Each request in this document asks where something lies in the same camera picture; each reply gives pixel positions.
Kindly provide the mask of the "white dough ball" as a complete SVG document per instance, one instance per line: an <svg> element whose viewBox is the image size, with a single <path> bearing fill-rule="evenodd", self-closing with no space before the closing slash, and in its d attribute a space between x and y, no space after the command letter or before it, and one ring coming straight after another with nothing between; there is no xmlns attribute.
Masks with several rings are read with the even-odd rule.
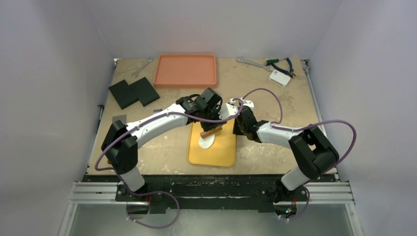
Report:
<svg viewBox="0 0 417 236"><path fill-rule="evenodd" d="M200 137L198 141L198 145L202 149L208 149L213 145L214 141L215 141L215 135L210 135L205 138Z"/></svg>

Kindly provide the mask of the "yellow tray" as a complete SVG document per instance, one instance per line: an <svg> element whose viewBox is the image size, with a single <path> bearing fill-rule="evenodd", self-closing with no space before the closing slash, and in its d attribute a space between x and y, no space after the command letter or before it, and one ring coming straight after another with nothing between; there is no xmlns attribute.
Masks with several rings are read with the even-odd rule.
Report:
<svg viewBox="0 0 417 236"><path fill-rule="evenodd" d="M203 129L197 123L192 124L187 160L194 165L230 167L236 161L237 139L233 134L234 121L230 120L222 126L222 130L215 133L215 141L208 149L198 145L200 133Z"/></svg>

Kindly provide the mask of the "wooden dough roller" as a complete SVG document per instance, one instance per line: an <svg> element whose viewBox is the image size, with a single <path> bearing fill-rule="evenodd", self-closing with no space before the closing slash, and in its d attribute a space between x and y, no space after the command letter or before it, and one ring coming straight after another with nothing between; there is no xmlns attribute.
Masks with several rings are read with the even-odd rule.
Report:
<svg viewBox="0 0 417 236"><path fill-rule="evenodd" d="M211 135L213 135L213 134L215 134L215 133L217 133L217 132L219 132L221 130L222 130L222 126L219 126L219 127L216 127L216 128L214 128L212 130L204 131L204 132L200 133L200 137L202 139L205 139L205 138L207 138L207 137L209 137L209 136L211 136Z"/></svg>

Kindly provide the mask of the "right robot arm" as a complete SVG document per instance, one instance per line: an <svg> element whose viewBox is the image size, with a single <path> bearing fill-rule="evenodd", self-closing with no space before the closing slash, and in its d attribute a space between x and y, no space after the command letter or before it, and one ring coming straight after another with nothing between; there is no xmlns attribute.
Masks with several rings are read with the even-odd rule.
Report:
<svg viewBox="0 0 417 236"><path fill-rule="evenodd" d="M247 106L235 119L233 133L292 151L297 165L281 178L276 187L277 196L282 200L290 199L296 188L326 173L340 158L320 128L289 128L267 120L258 121Z"/></svg>

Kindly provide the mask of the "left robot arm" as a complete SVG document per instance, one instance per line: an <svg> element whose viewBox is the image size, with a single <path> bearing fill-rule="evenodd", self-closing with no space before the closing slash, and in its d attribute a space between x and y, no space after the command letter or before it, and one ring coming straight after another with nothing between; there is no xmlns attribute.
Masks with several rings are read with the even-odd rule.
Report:
<svg viewBox="0 0 417 236"><path fill-rule="evenodd" d="M148 118L127 124L120 120L113 122L102 143L100 158L106 157L115 173L127 184L128 196L141 201L147 188L137 167L139 148L159 135L190 123L200 122L205 132L212 131L224 125L237 111L211 88L201 94L183 96Z"/></svg>

